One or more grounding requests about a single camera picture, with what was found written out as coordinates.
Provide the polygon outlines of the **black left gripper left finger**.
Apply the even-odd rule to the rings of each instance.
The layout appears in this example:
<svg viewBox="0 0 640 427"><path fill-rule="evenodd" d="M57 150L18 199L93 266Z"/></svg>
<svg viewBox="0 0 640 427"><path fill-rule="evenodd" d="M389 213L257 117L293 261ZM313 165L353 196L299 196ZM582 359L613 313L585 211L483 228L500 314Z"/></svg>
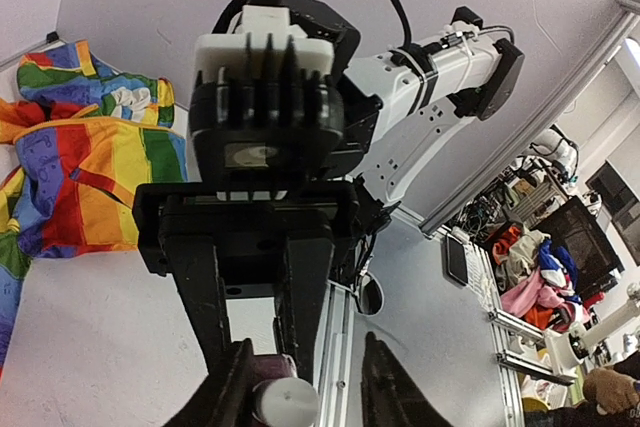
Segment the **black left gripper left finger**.
<svg viewBox="0 0 640 427"><path fill-rule="evenodd" d="M253 367L251 340L231 343L189 401L164 426L250 426L252 416L249 398Z"/></svg>

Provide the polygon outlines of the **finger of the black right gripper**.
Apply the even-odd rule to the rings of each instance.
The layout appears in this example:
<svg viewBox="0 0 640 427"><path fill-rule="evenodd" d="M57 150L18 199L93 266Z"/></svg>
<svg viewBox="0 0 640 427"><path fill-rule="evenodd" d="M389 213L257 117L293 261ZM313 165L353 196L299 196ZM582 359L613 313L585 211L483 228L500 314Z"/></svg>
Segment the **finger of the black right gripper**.
<svg viewBox="0 0 640 427"><path fill-rule="evenodd" d="M207 372L211 373L232 343L225 285L213 240L208 236L171 235L165 240L164 253Z"/></svg>
<svg viewBox="0 0 640 427"><path fill-rule="evenodd" d="M276 346L293 358L298 376L308 382L314 380L315 343L332 262L328 229L286 234L274 287Z"/></svg>

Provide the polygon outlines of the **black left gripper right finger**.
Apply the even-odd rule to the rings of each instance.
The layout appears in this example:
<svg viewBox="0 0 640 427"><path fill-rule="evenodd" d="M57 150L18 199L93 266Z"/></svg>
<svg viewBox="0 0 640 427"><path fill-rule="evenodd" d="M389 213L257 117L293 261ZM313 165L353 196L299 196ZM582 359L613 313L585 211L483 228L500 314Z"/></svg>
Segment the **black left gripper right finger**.
<svg viewBox="0 0 640 427"><path fill-rule="evenodd" d="M363 426L451 426L373 332L365 337L360 385Z"/></svg>

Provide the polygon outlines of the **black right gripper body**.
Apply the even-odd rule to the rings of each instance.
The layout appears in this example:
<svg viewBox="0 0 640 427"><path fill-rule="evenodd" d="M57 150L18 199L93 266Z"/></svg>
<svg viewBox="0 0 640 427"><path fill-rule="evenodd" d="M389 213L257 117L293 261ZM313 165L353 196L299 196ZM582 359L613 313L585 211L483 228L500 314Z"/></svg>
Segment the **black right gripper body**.
<svg viewBox="0 0 640 427"><path fill-rule="evenodd" d="M199 183L142 184L133 204L138 250L156 275L193 259L228 287L269 296L287 267L336 280L357 238L359 203L345 181L313 182L281 200L220 201Z"/></svg>

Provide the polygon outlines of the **purple nail polish bottle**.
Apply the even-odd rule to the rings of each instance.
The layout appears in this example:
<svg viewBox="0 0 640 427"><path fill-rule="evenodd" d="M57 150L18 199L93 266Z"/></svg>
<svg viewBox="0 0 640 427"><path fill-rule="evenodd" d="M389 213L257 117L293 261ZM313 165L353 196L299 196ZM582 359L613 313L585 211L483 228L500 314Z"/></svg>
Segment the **purple nail polish bottle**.
<svg viewBox="0 0 640 427"><path fill-rule="evenodd" d="M286 354L256 355L253 358L253 383L272 381L280 378L297 378L294 359Z"/></svg>

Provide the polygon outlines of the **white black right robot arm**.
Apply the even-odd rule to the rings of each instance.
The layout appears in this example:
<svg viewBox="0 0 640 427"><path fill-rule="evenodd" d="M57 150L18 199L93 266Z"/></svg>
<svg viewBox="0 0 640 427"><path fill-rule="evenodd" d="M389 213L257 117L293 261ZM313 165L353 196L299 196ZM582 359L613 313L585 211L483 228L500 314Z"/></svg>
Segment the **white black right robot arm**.
<svg viewBox="0 0 640 427"><path fill-rule="evenodd" d="M273 298L277 350L311 380L327 285L367 284L409 186L509 99L524 61L508 29L464 6L423 41L366 58L359 41L317 0L233 0L197 40L188 179L141 185L133 214L208 369L225 360L238 289Z"/></svg>

